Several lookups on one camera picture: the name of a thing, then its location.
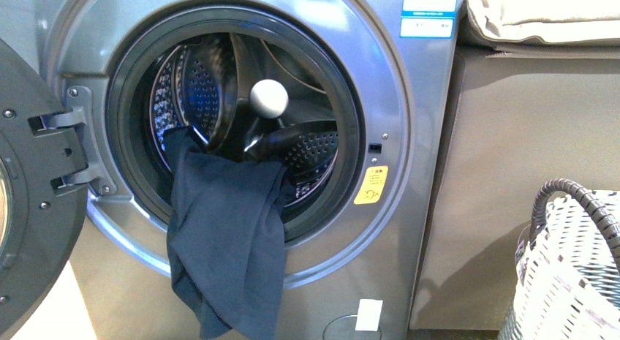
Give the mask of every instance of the white label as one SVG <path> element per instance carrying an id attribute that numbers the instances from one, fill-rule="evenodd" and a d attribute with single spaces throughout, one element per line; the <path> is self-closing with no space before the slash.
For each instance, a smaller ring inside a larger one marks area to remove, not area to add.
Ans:
<path id="1" fill-rule="evenodd" d="M 401 37 L 449 38 L 453 25 L 450 18 L 403 18 Z"/>
<path id="2" fill-rule="evenodd" d="M 383 300 L 361 299 L 360 308 L 358 309 L 358 321 L 355 323 L 355 330 L 378 331 L 382 307 Z"/>
<path id="3" fill-rule="evenodd" d="M 404 0 L 403 11 L 454 12 L 456 0 Z"/>

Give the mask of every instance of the open door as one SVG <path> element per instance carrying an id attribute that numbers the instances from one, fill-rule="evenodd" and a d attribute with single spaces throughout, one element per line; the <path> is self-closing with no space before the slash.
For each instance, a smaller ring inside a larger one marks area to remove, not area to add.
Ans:
<path id="1" fill-rule="evenodd" d="M 39 75 L 0 40 L 0 339 L 10 339 L 64 267 L 86 215 L 86 167 L 73 127 Z"/>

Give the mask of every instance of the basket handle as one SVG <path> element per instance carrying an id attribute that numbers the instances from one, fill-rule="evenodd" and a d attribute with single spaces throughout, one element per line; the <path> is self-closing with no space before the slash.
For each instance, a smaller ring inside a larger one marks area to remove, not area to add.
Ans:
<path id="1" fill-rule="evenodd" d="M 569 179 L 558 178 L 548 181 L 540 188 L 532 209 L 532 225 L 529 240 L 534 241 L 547 225 L 547 201 L 554 192 L 566 192 L 583 207 L 597 225 L 611 251 L 616 268 L 620 271 L 620 224 L 616 217 L 589 190 Z"/>

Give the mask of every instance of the white laundry basket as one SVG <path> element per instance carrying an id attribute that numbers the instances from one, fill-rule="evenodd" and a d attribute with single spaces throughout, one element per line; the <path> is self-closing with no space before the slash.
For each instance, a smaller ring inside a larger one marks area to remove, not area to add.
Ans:
<path id="1" fill-rule="evenodd" d="M 547 204 L 557 191 L 570 195 Z M 620 193 L 567 179 L 542 187 L 499 339 L 620 339 L 619 206 Z"/>

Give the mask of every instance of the dark blue cloth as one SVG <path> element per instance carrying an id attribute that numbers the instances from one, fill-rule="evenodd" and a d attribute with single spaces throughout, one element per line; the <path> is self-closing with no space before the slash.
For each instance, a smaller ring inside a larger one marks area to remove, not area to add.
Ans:
<path id="1" fill-rule="evenodd" d="M 173 290 L 196 314 L 201 339 L 231 328 L 251 340 L 274 339 L 284 281 L 285 168 L 204 154 L 192 137 L 175 129 L 164 140 L 174 173 L 167 234 Z"/>

